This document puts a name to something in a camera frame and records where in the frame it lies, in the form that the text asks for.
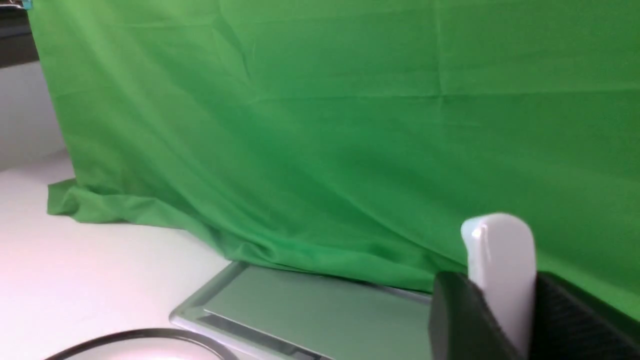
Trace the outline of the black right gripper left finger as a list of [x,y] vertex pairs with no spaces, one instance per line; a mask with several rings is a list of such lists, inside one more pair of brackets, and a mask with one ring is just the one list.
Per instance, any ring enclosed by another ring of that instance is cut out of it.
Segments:
[[433,360],[521,360],[489,309],[480,289],[466,275],[439,272],[429,315]]

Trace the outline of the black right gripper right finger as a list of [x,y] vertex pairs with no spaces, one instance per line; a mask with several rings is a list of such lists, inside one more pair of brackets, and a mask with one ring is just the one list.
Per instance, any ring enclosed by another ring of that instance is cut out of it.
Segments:
[[638,360],[640,324],[554,275],[538,272],[531,360]]

